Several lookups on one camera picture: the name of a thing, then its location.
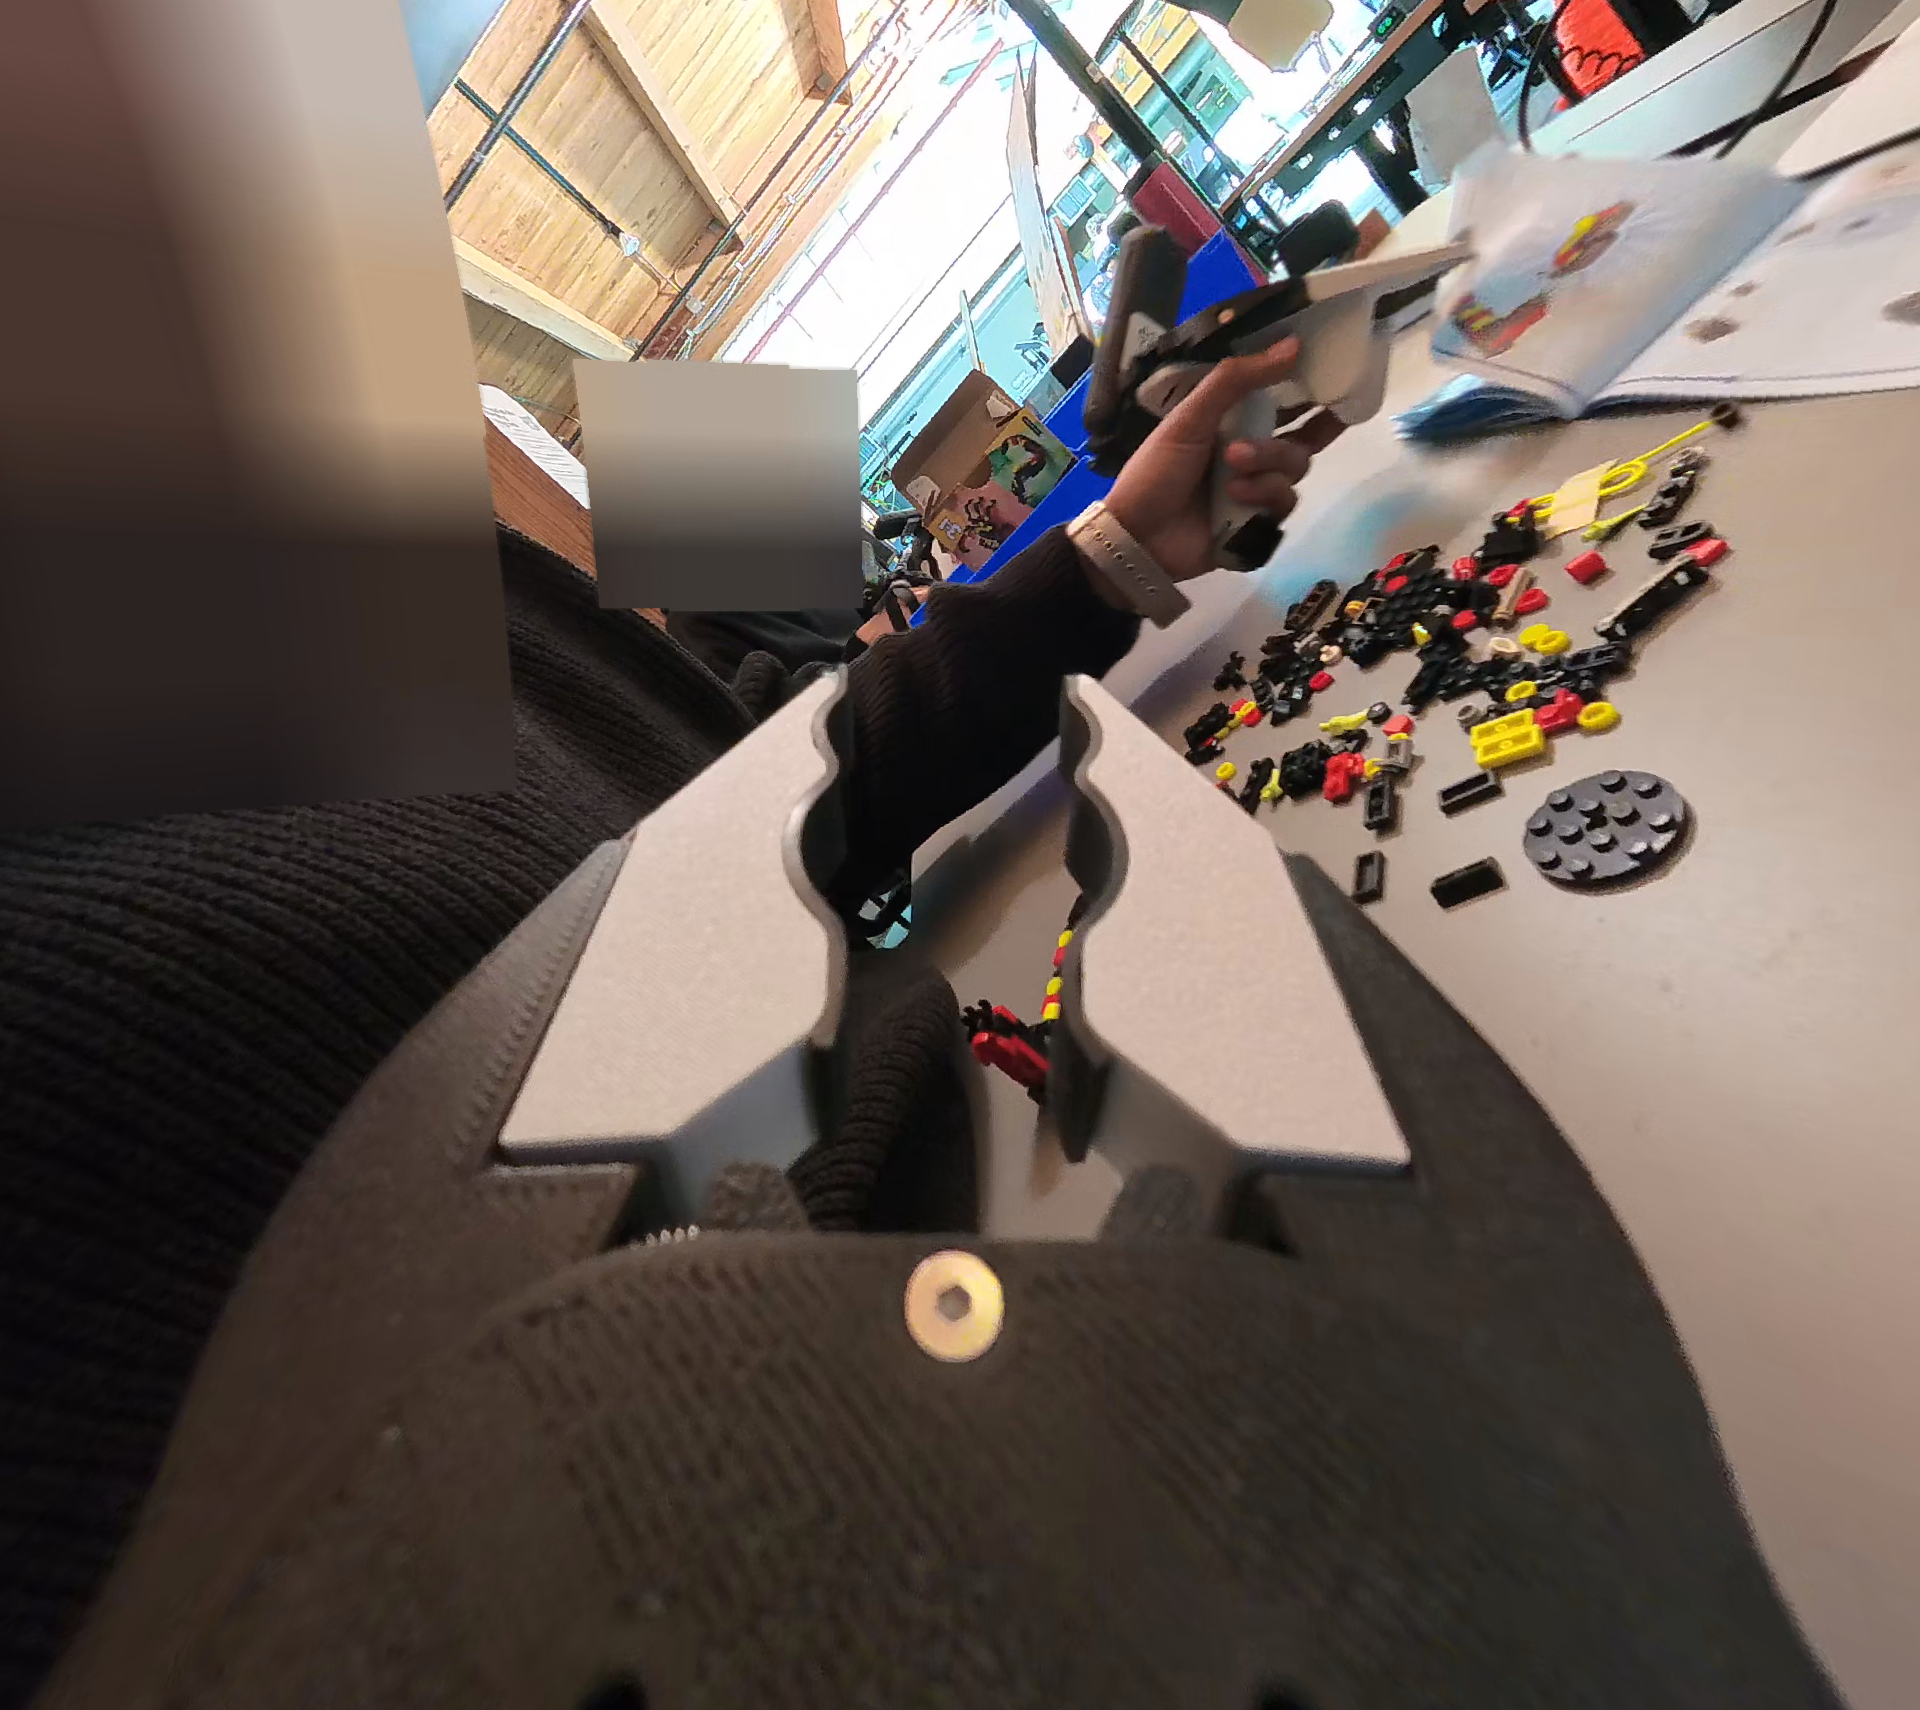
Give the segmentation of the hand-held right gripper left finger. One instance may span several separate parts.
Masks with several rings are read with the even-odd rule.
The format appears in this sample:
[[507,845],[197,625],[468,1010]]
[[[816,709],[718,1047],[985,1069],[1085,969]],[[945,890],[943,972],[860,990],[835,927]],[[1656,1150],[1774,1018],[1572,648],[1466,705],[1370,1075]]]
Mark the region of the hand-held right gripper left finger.
[[500,1126],[510,1164],[642,1164],[696,1212],[722,1168],[813,1144],[849,965],[824,898],[847,681],[810,681],[636,825]]

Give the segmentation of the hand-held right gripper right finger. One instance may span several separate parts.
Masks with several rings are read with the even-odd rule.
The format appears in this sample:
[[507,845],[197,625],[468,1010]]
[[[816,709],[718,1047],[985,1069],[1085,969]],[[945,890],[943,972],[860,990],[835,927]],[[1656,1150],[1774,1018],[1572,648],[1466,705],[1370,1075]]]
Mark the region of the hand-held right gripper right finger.
[[1059,769],[1079,905],[1054,1020],[1062,1164],[1172,1169],[1212,1227],[1264,1182],[1406,1190],[1406,1130],[1272,834],[1085,673],[1063,681]]

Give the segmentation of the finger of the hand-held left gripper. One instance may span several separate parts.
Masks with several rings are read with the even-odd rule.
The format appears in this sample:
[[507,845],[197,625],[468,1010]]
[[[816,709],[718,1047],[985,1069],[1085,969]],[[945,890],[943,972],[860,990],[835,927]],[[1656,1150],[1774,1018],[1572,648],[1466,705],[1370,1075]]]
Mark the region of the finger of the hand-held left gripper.
[[1442,241],[1398,254],[1377,250],[1353,261],[1310,270],[1301,279],[1303,303],[1314,308],[1365,297],[1374,305],[1385,305],[1385,312],[1395,312],[1431,294],[1445,276],[1474,257],[1476,250],[1467,241]]

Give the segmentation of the pile of lego pieces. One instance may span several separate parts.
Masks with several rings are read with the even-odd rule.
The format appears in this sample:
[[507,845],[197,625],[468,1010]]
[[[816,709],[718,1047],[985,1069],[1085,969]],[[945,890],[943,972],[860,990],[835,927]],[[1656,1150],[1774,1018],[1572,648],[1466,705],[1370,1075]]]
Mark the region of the pile of lego pieces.
[[1731,545],[1689,510],[1708,438],[1741,426],[1710,412],[1630,457],[1495,510],[1476,545],[1403,547],[1350,583],[1315,580],[1251,662],[1225,655],[1212,702],[1181,731],[1184,760],[1243,814],[1321,802],[1356,812],[1350,896],[1377,904],[1385,842],[1442,714],[1466,766],[1433,793],[1443,820],[1504,795],[1504,776],[1562,742],[1619,726],[1613,686],[1637,648],[1695,603]]

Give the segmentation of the person's left forearm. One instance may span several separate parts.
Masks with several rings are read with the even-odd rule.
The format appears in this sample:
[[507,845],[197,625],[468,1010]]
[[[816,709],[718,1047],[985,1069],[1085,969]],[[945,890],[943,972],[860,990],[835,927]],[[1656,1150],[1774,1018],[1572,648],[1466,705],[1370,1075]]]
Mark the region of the person's left forearm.
[[1110,672],[1139,625],[1059,529],[985,580],[936,588],[920,624],[847,673],[845,849],[828,901],[857,907],[1015,777],[1057,735],[1063,680]]

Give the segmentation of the long red black lego assembly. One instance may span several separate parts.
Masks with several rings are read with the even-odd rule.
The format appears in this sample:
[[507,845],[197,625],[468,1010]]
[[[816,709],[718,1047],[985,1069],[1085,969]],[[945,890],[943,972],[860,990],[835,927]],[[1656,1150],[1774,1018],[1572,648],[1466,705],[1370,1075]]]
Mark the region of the long red black lego assembly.
[[980,1000],[960,1008],[960,1023],[971,1058],[982,1068],[1004,1073],[1038,1107],[1046,1102],[1052,1037],[1063,1010],[1066,963],[1088,905],[1088,891],[1079,891],[1069,904],[1050,958],[1038,1020],[1028,1021],[1008,1005],[992,1000]]

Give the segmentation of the lego instruction booklet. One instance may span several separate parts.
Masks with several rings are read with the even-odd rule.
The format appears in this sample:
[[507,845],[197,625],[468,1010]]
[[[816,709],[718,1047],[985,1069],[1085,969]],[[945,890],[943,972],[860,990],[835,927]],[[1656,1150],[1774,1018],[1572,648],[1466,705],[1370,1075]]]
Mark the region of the lego instruction booklet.
[[1448,444],[1600,410],[1917,384],[1917,143],[1818,181],[1705,155],[1485,143],[1451,179],[1430,353],[1395,420]]

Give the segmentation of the black round lego plate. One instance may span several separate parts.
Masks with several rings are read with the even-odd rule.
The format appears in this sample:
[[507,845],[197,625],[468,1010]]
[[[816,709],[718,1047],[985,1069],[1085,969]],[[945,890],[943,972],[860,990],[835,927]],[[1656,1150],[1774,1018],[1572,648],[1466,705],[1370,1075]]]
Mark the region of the black round lego plate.
[[1524,822],[1520,851],[1558,888],[1618,890],[1665,869],[1691,831],[1691,806],[1672,782],[1615,766],[1549,787]]

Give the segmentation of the person's left hand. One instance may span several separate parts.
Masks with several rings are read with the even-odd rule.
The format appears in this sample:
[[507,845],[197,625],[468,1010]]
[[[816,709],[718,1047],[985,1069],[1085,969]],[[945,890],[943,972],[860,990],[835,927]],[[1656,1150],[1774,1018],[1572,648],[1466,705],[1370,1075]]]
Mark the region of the person's left hand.
[[1236,408],[1276,387],[1295,357],[1298,342],[1286,335],[1257,353],[1212,365],[1164,414],[1107,490],[1107,512],[1177,586],[1212,567],[1212,477],[1220,461],[1237,505],[1277,522],[1295,507],[1314,461],[1307,438],[1268,430],[1221,444],[1221,426]]

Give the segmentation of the blue plastic bin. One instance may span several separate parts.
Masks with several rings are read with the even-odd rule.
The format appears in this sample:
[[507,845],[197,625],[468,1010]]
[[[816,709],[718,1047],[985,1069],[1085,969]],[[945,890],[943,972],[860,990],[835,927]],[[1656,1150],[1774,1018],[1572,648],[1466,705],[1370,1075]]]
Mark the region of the blue plastic bin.
[[1185,261],[1185,281],[1173,319],[1187,322],[1201,309],[1259,289],[1268,270],[1230,231],[1207,236]]

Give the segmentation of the background wooden desk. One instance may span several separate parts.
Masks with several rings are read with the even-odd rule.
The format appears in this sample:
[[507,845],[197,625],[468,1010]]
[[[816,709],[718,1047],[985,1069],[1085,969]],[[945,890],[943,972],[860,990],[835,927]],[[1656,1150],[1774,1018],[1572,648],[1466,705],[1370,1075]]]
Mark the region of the background wooden desk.
[[1368,176],[1394,209],[1410,209],[1402,191],[1419,188],[1412,161],[1398,150],[1382,150],[1374,133],[1451,51],[1492,33],[1501,22],[1501,0],[1413,1],[1385,38],[1372,42],[1350,74],[1333,77],[1327,102],[1237,179],[1218,209],[1220,221],[1233,223],[1265,196],[1295,199],[1333,161],[1353,151],[1361,151]]

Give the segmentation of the picture printed toy box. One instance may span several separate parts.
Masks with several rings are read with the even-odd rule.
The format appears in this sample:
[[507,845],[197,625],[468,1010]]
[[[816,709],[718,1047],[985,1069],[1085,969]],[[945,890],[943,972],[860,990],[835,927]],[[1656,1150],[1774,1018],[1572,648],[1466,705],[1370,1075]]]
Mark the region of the picture printed toy box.
[[1015,410],[1004,423],[996,426],[994,440],[985,450],[987,504],[994,525],[1011,529],[1026,522],[1075,463],[1075,450],[1069,450],[1032,412]]

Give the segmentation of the brown cardboard box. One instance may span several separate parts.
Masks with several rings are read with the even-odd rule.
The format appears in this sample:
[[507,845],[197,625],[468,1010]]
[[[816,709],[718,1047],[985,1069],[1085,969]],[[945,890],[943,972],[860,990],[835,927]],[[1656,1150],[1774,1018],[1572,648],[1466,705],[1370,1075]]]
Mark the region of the brown cardboard box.
[[938,545],[962,543],[964,504],[996,483],[994,452],[1041,421],[980,369],[968,372],[887,470]]

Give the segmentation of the blue bin with square tag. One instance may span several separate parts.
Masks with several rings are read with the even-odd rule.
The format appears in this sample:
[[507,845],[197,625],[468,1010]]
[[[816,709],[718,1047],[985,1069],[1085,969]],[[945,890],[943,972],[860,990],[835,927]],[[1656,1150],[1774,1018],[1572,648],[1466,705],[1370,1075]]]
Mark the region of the blue bin with square tag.
[[1066,520],[1038,507],[994,529],[1004,539],[985,561],[936,583],[907,617],[907,632],[928,649],[1099,673],[1138,639],[1139,612],[1093,569]]

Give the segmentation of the person's black sweater torso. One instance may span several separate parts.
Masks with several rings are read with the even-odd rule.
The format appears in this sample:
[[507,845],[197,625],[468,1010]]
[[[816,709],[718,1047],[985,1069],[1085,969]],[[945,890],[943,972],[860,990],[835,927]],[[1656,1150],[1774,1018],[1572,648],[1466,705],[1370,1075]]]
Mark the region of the person's black sweater torso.
[[799,673],[724,677],[496,528],[497,791],[4,834],[4,1706],[28,1706],[150,1485],[286,1186],[392,1047],[588,854]]

